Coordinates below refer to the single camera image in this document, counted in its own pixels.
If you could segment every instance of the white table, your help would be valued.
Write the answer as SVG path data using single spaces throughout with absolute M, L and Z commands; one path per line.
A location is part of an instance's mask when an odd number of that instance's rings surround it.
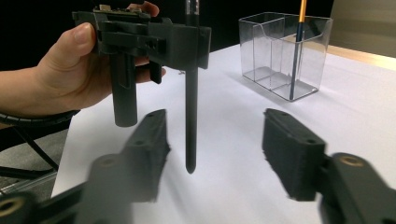
M 320 91 L 289 103 L 241 75 L 239 46 L 212 52 L 199 71 L 197 168 L 185 169 L 185 78 L 137 85 L 138 117 L 167 110 L 171 152 L 156 203 L 134 204 L 139 223 L 320 223 L 316 202 L 298 203 L 262 153 L 266 108 L 292 114 L 327 142 L 327 154 L 369 161 L 396 189 L 396 72 L 328 54 Z M 118 153 L 134 127 L 114 123 L 111 96 L 70 125 L 53 196 L 87 178 L 91 162 Z

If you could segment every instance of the gray floor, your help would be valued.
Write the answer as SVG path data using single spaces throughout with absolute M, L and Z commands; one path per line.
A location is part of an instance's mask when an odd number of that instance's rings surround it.
M 59 164 L 66 136 L 67 130 L 64 130 L 36 139 L 35 142 Z M 27 144 L 11 147 L 0 152 L 0 165 L 28 170 L 50 169 L 50 166 Z M 30 191 L 36 196 L 38 202 L 43 202 L 50 198 L 55 178 L 56 172 L 36 180 L 0 177 L 0 190 L 4 193 Z

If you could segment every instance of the table surface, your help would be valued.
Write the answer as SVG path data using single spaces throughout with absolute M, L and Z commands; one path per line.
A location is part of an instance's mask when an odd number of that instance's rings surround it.
M 241 75 L 239 45 L 199 70 L 197 168 L 185 169 L 185 78 L 137 85 L 138 117 L 166 109 L 171 152 L 156 203 L 134 203 L 135 223 L 320 223 L 315 202 L 290 200 L 262 153 L 263 112 L 283 110 L 320 136 L 326 153 L 370 162 L 396 189 L 396 71 L 328 54 L 320 90 L 290 103 Z M 114 124 L 111 96 L 72 120 L 52 196 L 87 178 L 98 157 L 121 151 L 134 127 Z

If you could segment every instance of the human hand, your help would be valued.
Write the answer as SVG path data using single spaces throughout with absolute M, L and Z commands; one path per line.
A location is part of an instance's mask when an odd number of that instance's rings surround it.
M 141 8 L 157 16 L 158 7 L 144 2 L 128 8 Z M 92 54 L 95 31 L 89 23 L 64 32 L 35 68 L 37 101 L 42 104 L 37 115 L 62 113 L 95 105 L 111 93 L 108 57 Z M 148 63 L 146 57 L 135 58 L 135 65 Z M 136 67 L 136 83 L 149 81 L 149 70 Z

